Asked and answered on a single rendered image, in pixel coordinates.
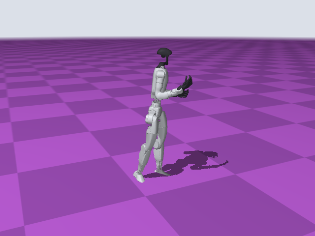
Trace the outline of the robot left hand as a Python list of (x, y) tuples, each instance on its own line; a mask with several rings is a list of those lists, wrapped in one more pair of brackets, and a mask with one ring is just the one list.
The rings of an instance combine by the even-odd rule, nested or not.
[[(186, 90), (186, 91), (183, 91), (183, 93), (178, 94), (177, 96), (178, 96), (178, 97), (183, 97), (183, 98), (186, 98), (186, 97), (187, 97), (187, 95), (188, 95), (188, 93), (189, 93), (189, 89), (188, 89), (188, 90)], [(177, 97), (177, 96), (175, 96), (175, 97)]]

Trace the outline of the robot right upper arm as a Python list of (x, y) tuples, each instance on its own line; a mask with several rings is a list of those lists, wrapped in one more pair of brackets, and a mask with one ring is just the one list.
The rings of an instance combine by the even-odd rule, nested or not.
[(157, 94), (161, 93), (161, 89), (163, 88), (163, 81), (165, 78), (165, 72), (163, 70), (158, 70), (156, 72), (156, 89), (155, 89), (155, 97), (157, 98)]

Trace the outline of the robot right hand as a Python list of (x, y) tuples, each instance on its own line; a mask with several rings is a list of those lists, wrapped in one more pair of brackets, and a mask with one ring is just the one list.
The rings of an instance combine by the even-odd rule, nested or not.
[(187, 80), (187, 76), (185, 79), (185, 82), (183, 83), (183, 85), (180, 85), (177, 90), (180, 90), (181, 88), (183, 89), (183, 91), (185, 91), (185, 89), (189, 88), (192, 85), (192, 77), (189, 75), (189, 78)]

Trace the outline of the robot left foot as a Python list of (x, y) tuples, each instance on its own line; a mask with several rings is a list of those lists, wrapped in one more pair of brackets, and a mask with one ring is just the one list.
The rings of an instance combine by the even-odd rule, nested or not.
[[(157, 171), (155, 170), (155, 172), (157, 172)], [(163, 170), (161, 170), (160, 172), (158, 171), (157, 173), (160, 173), (160, 174), (163, 174), (163, 175), (166, 175), (166, 176), (170, 176), (171, 175), (171, 174), (166, 173)]]

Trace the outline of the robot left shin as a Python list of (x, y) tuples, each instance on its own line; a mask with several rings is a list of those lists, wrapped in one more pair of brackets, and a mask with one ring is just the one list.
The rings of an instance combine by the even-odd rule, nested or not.
[(160, 148), (156, 148), (154, 151), (154, 157), (156, 160), (157, 165), (157, 172), (162, 170), (162, 161), (163, 161), (163, 155), (164, 155), (164, 143)]

